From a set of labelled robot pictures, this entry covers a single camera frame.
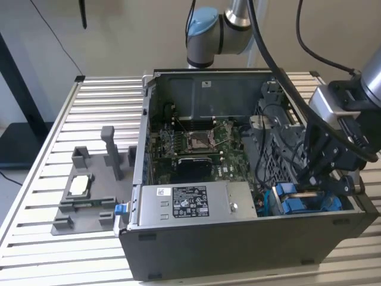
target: aluminum table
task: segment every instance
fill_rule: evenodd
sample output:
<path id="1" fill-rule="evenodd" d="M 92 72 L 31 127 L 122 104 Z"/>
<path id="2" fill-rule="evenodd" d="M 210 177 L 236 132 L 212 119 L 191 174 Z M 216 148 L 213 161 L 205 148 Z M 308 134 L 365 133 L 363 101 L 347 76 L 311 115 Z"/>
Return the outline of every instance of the aluminum table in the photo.
<path id="1" fill-rule="evenodd" d="M 306 101 L 319 77 L 288 73 Z M 52 236 L 52 221 L 71 170 L 75 146 L 105 153 L 103 125 L 115 127 L 120 151 L 138 141 L 141 77 L 86 77 L 66 99 L 0 229 L 0 285 L 376 285 L 381 282 L 381 218 L 342 241 L 319 266 L 273 269 L 159 282 L 134 281 L 111 231 Z M 362 171 L 366 192 L 381 210 L 381 161 Z"/>

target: blue latch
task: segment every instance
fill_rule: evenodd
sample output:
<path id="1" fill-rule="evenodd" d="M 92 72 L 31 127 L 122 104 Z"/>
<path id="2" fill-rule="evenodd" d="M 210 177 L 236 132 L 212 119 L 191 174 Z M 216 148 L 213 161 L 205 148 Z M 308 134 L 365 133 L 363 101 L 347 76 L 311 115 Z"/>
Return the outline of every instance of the blue latch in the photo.
<path id="1" fill-rule="evenodd" d="M 127 213 L 127 204 L 117 204 L 114 213 L 116 216 L 121 216 Z"/>

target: green circuit board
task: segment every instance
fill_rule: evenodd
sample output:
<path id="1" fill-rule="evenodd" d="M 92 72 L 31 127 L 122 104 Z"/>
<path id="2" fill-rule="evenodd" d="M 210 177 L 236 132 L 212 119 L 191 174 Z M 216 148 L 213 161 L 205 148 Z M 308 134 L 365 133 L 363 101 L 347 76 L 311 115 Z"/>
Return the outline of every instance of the green circuit board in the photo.
<path id="1" fill-rule="evenodd" d="M 239 128 L 228 120 L 217 120 L 210 130 L 160 130 L 151 140 L 153 184 L 170 184 L 180 158 L 210 158 L 211 173 L 202 182 L 247 181 L 254 189 L 254 176 L 243 149 Z"/>

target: motherboard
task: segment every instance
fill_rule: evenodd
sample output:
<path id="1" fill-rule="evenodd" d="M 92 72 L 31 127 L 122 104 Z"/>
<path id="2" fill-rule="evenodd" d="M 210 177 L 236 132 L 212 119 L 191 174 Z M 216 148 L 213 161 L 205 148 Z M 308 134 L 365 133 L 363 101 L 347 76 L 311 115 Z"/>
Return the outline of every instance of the motherboard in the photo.
<path id="1" fill-rule="evenodd" d="M 151 133 L 153 184 L 247 181 L 253 189 L 254 176 L 241 129 L 229 119 L 163 124 L 158 132 Z"/>

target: black stand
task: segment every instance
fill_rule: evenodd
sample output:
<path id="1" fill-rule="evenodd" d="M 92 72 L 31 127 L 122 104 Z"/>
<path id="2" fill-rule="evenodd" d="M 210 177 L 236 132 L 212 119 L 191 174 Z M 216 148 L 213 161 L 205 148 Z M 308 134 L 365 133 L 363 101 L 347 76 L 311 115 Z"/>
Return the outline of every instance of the black stand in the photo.
<path id="1" fill-rule="evenodd" d="M 10 124 L 0 137 L 0 169 L 29 169 L 52 123 L 43 121 L 1 33 L 0 72 L 27 120 Z"/>

